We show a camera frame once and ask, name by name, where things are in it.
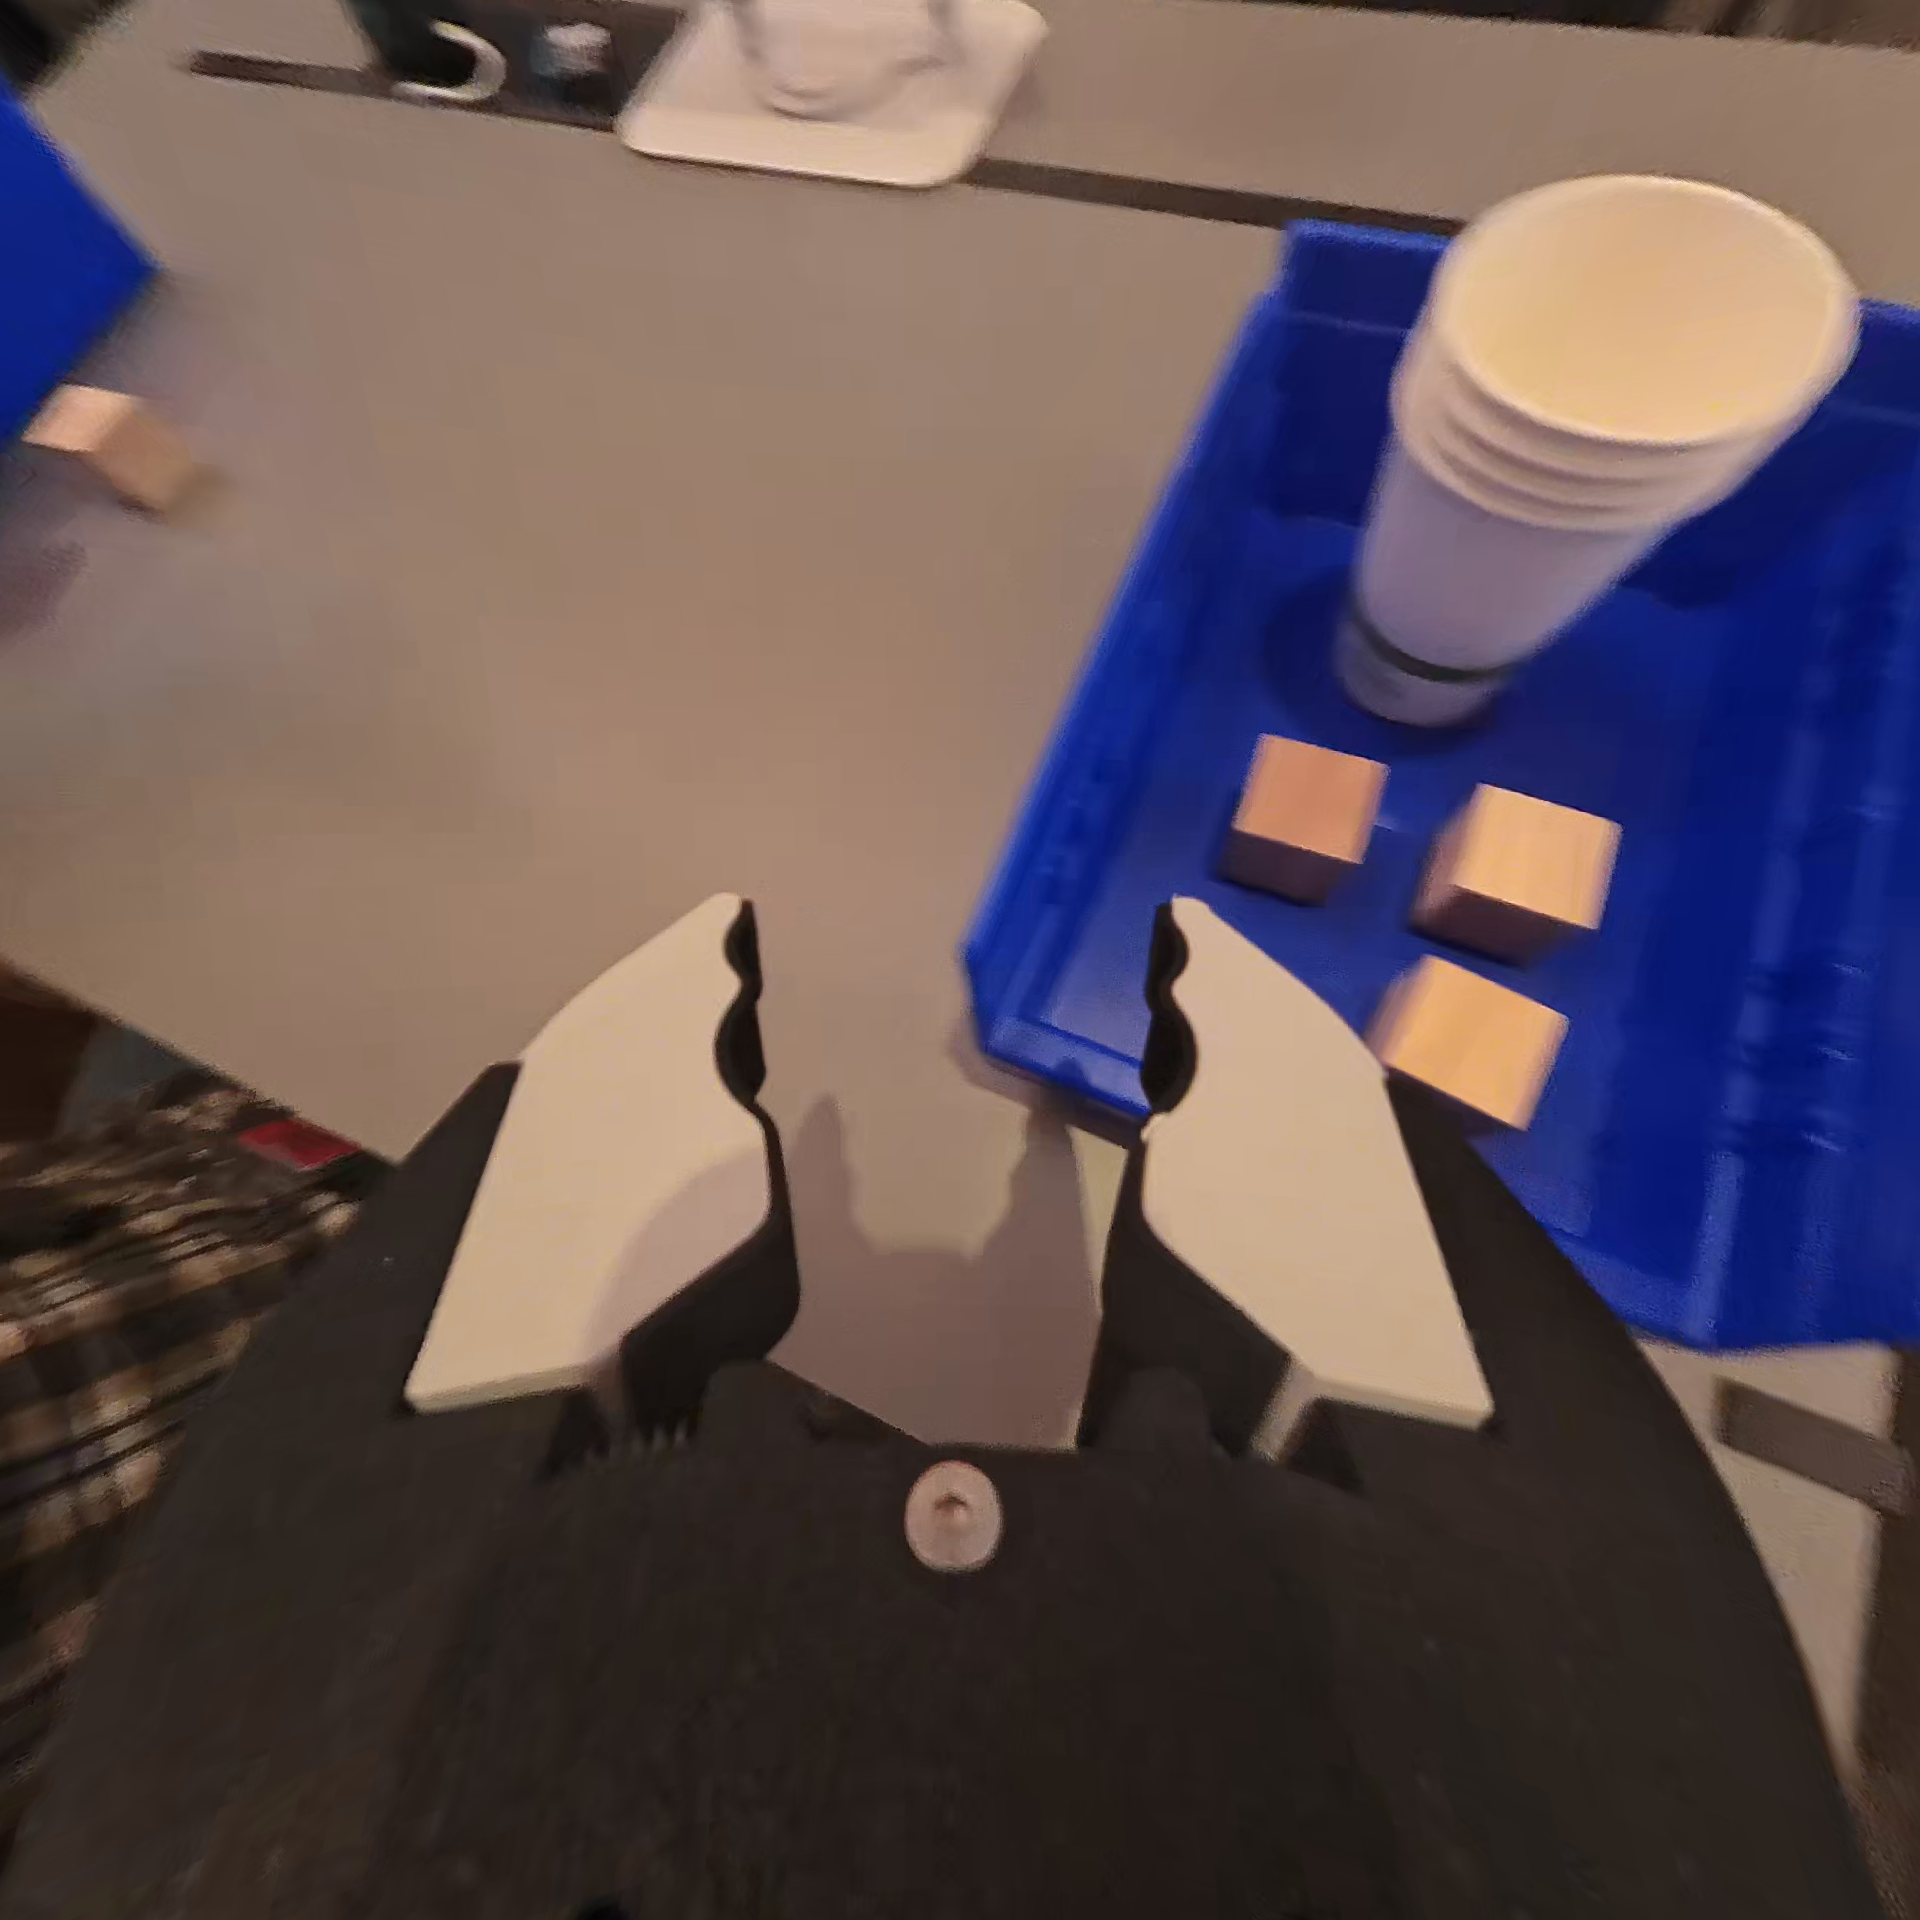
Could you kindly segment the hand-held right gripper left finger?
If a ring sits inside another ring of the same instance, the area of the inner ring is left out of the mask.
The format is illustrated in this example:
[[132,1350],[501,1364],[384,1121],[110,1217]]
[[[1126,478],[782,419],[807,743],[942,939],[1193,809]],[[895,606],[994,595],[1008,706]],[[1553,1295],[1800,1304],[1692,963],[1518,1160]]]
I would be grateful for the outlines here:
[[415,1412],[585,1387],[641,1431],[791,1327],[798,1263],[752,904],[715,894],[541,1023],[404,1382]]

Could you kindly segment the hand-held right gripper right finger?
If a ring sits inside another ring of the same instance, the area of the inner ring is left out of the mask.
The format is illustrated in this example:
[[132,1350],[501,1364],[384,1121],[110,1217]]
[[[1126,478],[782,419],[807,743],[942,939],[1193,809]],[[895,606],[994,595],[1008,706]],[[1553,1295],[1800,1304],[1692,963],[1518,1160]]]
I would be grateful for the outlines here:
[[1077,1429],[1129,1382],[1195,1390],[1212,1441],[1283,1460],[1323,1405],[1479,1431],[1494,1394],[1384,1071],[1212,906],[1154,920],[1151,1013]]

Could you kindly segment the wooden cube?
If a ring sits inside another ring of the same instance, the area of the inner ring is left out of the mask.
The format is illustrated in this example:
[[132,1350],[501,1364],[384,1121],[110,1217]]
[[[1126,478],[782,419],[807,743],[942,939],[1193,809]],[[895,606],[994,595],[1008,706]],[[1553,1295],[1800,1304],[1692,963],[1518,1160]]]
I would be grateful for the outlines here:
[[1528,967],[1598,932],[1622,828],[1477,782],[1428,847],[1408,924],[1481,958]]
[[1523,1131],[1567,1038],[1567,1016],[1441,957],[1398,973],[1363,1023],[1382,1071],[1477,1128]]
[[1300,906],[1327,904],[1367,859],[1384,780],[1381,759],[1259,735],[1216,874]]
[[59,385],[29,418],[21,443],[86,469],[120,502],[169,514],[199,484],[180,433],[140,398],[76,382]]

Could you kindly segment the blue plastic bin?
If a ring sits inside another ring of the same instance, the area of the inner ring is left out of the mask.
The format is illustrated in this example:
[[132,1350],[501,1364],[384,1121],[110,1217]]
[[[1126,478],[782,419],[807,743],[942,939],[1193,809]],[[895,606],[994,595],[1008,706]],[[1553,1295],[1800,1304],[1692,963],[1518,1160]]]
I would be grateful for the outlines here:
[[3,443],[157,275],[157,261],[3,86]]
[[[1127,1117],[1151,924],[1201,898],[1363,1026],[1433,948],[1428,847],[1488,782],[1622,828],[1595,933],[1511,970],[1567,1016],[1477,1139],[1632,1327],[1698,1350],[1916,1343],[1916,310],[1470,726],[1334,672],[1388,382],[1443,240],[1297,220],[1176,462],[963,941],[995,1063]],[[1384,763],[1323,906],[1222,880],[1274,731]]]

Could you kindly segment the person's plaid shirt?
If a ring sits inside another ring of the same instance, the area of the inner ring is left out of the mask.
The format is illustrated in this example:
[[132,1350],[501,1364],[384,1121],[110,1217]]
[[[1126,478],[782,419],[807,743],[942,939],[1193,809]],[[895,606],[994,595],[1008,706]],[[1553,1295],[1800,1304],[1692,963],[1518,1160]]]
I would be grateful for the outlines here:
[[387,1172],[199,1071],[4,1145],[4,1820],[182,1426]]

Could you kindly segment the white device stand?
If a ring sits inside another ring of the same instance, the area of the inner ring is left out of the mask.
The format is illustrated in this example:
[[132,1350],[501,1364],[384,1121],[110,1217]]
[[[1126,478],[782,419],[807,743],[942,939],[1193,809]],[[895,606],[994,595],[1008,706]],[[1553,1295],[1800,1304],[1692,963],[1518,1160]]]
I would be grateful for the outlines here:
[[957,2],[724,2],[755,103],[788,119],[858,119],[958,58]]

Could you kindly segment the grey table frame bar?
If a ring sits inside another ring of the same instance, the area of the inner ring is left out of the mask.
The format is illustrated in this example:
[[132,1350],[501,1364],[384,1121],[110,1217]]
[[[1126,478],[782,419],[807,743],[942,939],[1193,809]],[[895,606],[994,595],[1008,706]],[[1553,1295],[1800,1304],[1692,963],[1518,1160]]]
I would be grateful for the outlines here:
[[1714,1436],[1745,1460],[1861,1507],[1882,1514],[1905,1511],[1908,1461],[1898,1447],[1759,1387],[1715,1381]]

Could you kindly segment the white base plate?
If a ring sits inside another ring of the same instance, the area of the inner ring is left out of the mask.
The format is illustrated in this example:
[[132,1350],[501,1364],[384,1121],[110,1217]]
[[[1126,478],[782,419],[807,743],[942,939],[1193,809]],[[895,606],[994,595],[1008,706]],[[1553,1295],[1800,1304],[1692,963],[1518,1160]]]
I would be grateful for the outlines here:
[[723,4],[689,7],[623,105],[614,135],[628,152],[898,190],[953,184],[981,157],[1047,38],[1032,4],[957,2],[957,60],[858,119],[802,121],[755,103]]

